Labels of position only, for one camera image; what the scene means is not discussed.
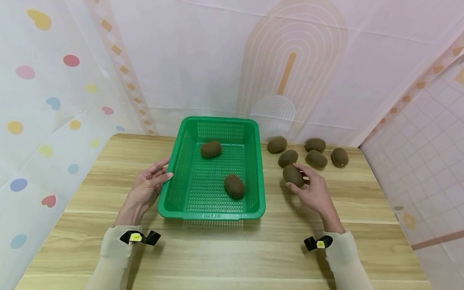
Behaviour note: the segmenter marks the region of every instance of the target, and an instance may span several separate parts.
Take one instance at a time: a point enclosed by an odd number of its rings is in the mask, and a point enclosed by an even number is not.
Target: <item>fingers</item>
[[[149,183],[151,186],[156,187],[157,185],[161,185],[171,179],[173,177],[173,174],[171,172],[169,173],[164,173],[161,174],[160,176],[156,176],[152,179],[149,180]]]
[[[158,170],[155,174],[153,174],[153,177],[158,177],[160,176],[161,174],[165,174],[167,172],[167,168],[166,167],[163,167],[161,168],[161,170]]]
[[[155,185],[155,192],[160,195],[161,194],[161,184]]]
[[[309,180],[311,180],[311,178],[319,178],[319,177],[321,177],[321,175],[319,173],[317,173],[314,169],[312,169],[310,167],[307,167],[307,166],[304,166],[304,165],[301,165],[301,164],[297,164],[297,163],[293,163],[293,166],[296,169],[299,169],[299,170],[303,171],[304,174],[306,174],[306,176],[309,177]]]
[[[309,180],[309,177],[306,176],[306,173],[300,171],[300,174],[301,174],[301,177],[303,177],[304,183],[306,183],[307,185],[309,185],[309,184],[311,183],[311,181]]]
[[[291,191],[293,191],[293,193],[295,193],[296,195],[300,196],[301,194],[303,194],[303,190],[301,188],[299,188],[298,186],[296,186],[294,183],[291,183],[291,182],[287,182],[285,184]]]
[[[147,171],[150,172],[151,174],[155,174],[161,168],[163,168],[165,165],[167,165],[169,163],[169,159],[171,159],[171,157],[168,157],[168,158],[165,158],[165,159],[163,159],[161,161],[158,161],[157,163],[155,163],[152,166],[148,167]]]

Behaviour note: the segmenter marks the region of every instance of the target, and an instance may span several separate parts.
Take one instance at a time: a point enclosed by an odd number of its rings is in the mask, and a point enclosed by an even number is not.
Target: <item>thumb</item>
[[[294,183],[287,182],[285,184],[294,194],[300,196],[303,193],[303,190],[296,186]]]
[[[168,173],[165,173],[165,174],[161,174],[160,176],[156,176],[155,178],[152,178],[152,179],[149,180],[150,186],[155,187],[158,184],[163,184],[166,181],[168,181],[169,179],[171,179],[173,177],[173,175],[174,174],[172,172],[168,172]]]

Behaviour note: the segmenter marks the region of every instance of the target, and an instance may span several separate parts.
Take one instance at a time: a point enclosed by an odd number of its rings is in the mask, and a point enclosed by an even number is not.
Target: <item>forearm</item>
[[[134,251],[119,238],[127,231],[141,231],[139,226],[144,211],[140,206],[124,203],[112,228],[103,238],[100,260],[90,277],[87,290],[125,290]]]
[[[326,260],[335,277],[337,290],[374,290],[358,257],[358,250],[350,232],[324,232],[334,241],[326,249]]]
[[[119,240],[127,231],[141,231],[141,226],[116,226],[106,231],[100,260],[90,277],[87,290],[125,290],[134,245]]]
[[[340,217],[338,216],[335,206],[332,205],[328,209],[324,210],[324,212],[320,213],[320,216],[325,232],[336,232],[340,234],[345,232],[345,228],[340,221]]]
[[[334,273],[337,290],[373,290],[358,257],[353,235],[345,231],[334,206],[321,213],[324,235],[333,238],[326,259]]]

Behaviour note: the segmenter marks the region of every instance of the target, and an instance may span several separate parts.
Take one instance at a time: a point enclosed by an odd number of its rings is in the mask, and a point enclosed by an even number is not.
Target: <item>basket rim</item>
[[[180,124],[179,131],[177,133],[177,136],[179,136],[180,132],[183,132],[185,129],[185,126],[187,125],[187,122],[191,120],[210,120],[210,121],[219,121],[219,120],[227,120],[231,122],[248,122],[251,123],[254,127],[255,130],[255,150],[256,150],[256,157],[257,157],[257,163],[258,164],[263,164],[263,158],[261,155],[261,141],[259,138],[259,126],[256,121],[252,119],[241,119],[241,118],[228,118],[228,117],[211,117],[211,116],[189,116],[186,117],[182,120],[182,123]],[[178,152],[179,147],[180,147],[180,138],[176,138],[173,151]],[[168,164],[168,172],[172,172],[174,169],[174,164],[177,162],[177,159],[174,160],[174,162],[169,162]],[[204,213],[204,212],[181,212],[181,211],[168,211],[167,209],[164,208],[163,204],[166,200],[166,194],[169,190],[169,185],[171,180],[168,180],[163,184],[160,196],[158,198],[158,213],[164,217],[164,218],[174,218],[174,219],[185,219],[185,220],[241,220],[241,219],[259,219],[260,217],[263,216],[265,210],[266,210],[266,202],[265,202],[265,194],[264,194],[264,173],[263,173],[263,167],[261,166],[258,169],[258,194],[262,195],[262,198],[259,199],[259,208],[257,211],[252,212],[252,213]]]

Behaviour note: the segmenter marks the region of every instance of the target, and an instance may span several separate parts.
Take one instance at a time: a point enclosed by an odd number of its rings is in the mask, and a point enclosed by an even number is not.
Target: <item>blue dot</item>
[[[25,234],[19,234],[14,237],[10,242],[10,247],[12,249],[19,249],[20,247],[24,246],[27,241],[27,236]]]
[[[79,165],[77,165],[77,164],[71,164],[68,167],[68,172],[71,173],[71,174],[76,174],[78,171],[79,171]]]
[[[25,180],[24,178],[18,178],[11,182],[10,189],[18,192],[26,188],[26,186],[27,186],[27,180]]]
[[[54,110],[54,111],[58,111],[59,108],[61,108],[61,103],[60,103],[60,101],[59,101],[57,98],[55,98],[55,97],[48,98],[48,99],[46,100],[46,103],[47,103],[48,105],[50,105],[50,107],[51,107],[52,110]]]

